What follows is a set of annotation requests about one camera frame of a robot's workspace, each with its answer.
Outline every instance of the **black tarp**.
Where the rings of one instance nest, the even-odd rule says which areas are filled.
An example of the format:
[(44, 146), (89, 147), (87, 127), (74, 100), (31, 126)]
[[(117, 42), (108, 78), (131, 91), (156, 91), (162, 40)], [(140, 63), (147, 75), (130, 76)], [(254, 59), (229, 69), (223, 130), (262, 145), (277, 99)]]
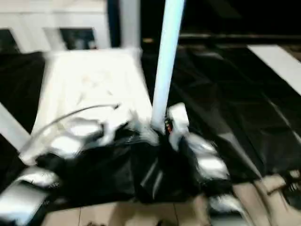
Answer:
[[(31, 133), (40, 98), (45, 59), (42, 53), (0, 54), (0, 102)], [(0, 135), (0, 189), (24, 165), (16, 149)]]
[[(158, 55), (142, 65), (153, 97)], [(234, 182), (299, 169), (301, 97), (246, 48), (177, 51), (168, 105), (184, 102), (190, 131), (211, 140)]]

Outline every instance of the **black plastic bag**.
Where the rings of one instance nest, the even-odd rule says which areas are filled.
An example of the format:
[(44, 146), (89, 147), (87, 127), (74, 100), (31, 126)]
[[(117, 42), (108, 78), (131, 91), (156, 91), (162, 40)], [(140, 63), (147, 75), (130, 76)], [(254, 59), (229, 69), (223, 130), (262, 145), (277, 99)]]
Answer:
[[(142, 65), (150, 96), (156, 54)], [(190, 131), (211, 140), (233, 182), (299, 169), (301, 97), (245, 48), (177, 52), (169, 105), (184, 102)]]

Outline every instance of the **plastic wrap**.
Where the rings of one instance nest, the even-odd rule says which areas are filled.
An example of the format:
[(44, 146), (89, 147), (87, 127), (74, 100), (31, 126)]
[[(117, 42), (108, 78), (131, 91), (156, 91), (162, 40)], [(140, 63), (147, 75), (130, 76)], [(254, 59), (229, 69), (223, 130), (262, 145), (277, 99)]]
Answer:
[[(57, 175), (56, 193), (64, 200), (59, 206), (184, 202), (203, 192), (220, 194), (230, 189), (224, 162), (202, 137), (185, 133), (175, 150), (169, 133), (161, 135), (141, 126), (134, 116), (120, 120), (124, 117), (119, 113), (126, 114), (122, 106), (116, 106), (105, 122), (76, 117), (90, 108), (42, 128), (20, 155), (27, 165)], [(112, 132), (106, 128), (112, 123), (116, 130), (104, 144), (106, 133)]]
[[(156, 57), (142, 57), (150, 96)], [(185, 103), (190, 131), (216, 146), (235, 182), (300, 167), (300, 100), (245, 48), (177, 52), (169, 105)]]

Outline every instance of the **black surface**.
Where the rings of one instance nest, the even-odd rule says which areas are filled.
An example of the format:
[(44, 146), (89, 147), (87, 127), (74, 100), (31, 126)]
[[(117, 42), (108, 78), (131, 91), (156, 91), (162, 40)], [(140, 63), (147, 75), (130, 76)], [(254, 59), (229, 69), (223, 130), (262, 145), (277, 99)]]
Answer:
[[(142, 57), (151, 99), (157, 57)], [(186, 104), (190, 130), (217, 145), (233, 181), (258, 175), (225, 134), (262, 176), (299, 169), (301, 97), (248, 49), (179, 50), (168, 105), (178, 102)]]
[[(0, 102), (31, 133), (45, 60), (41, 53), (0, 55)], [(16, 149), (0, 135), (0, 190), (24, 168)]]
[[(143, 50), (159, 47), (164, 3), (164, 0), (141, 2)], [(185, 36), (180, 36), (179, 43), (300, 44), (298, 17), (299, 2), (295, 0), (186, 0), (180, 32)], [(153, 42), (144, 42), (145, 38)]]

